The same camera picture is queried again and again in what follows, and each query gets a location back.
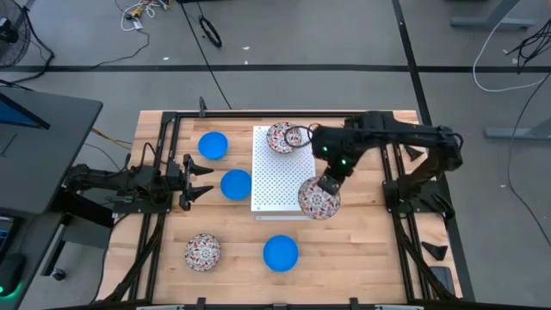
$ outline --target blue bowl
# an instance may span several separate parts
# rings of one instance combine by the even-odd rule
[[[227,138],[223,133],[205,133],[199,140],[199,153],[208,159],[220,159],[226,155]]]
[[[228,171],[220,182],[222,194],[231,200],[242,200],[251,192],[252,180],[249,173],[234,169]]]
[[[277,235],[264,245],[264,262],[273,271],[291,270],[299,260],[299,247],[290,237]]]

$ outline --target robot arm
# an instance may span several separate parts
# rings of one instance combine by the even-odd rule
[[[313,155],[327,162],[318,186],[335,195],[368,149],[399,142],[430,149],[429,157],[414,172],[398,180],[404,197],[416,195],[434,176],[461,166],[462,142],[458,144],[457,136],[448,127],[404,123],[396,121],[392,112],[381,111],[349,117],[342,128],[318,126],[312,133]]]
[[[115,209],[122,213],[165,213],[172,204],[170,193],[182,191],[179,205],[184,211],[190,210],[190,202],[205,194],[213,186],[192,187],[190,175],[200,176],[213,172],[193,162],[188,154],[183,156],[184,170],[174,161],[167,163],[165,175],[150,165],[131,167],[118,172],[94,170],[86,164],[78,164],[69,169],[65,185],[67,190],[76,193],[87,189],[110,189],[119,197],[127,197],[128,202],[118,201]]]

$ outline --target computer monitor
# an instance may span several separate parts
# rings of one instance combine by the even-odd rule
[[[0,93],[0,123],[48,129],[50,124]]]

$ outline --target black clamp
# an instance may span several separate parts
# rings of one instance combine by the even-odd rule
[[[448,251],[447,245],[433,245],[428,242],[421,242],[421,245],[439,262],[442,262],[446,258],[446,252]]]
[[[197,298],[197,307],[195,307],[195,310],[205,310],[206,303],[207,303],[207,298],[205,297]]]
[[[417,158],[420,158],[421,155],[423,155],[424,153],[417,150],[417,149],[414,149],[413,147],[411,146],[407,146],[407,145],[404,145],[404,148],[406,149],[406,152],[407,154],[410,156],[410,160],[411,161],[414,161],[416,160]]]
[[[203,97],[199,97],[199,117],[203,118],[205,117],[205,111],[207,110],[207,104],[205,103],[205,99]]]
[[[350,298],[350,310],[360,310],[360,302],[356,297]]]

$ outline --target fan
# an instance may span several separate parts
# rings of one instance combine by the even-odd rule
[[[23,8],[14,0],[0,1],[0,68],[16,65],[28,50],[31,29]]]

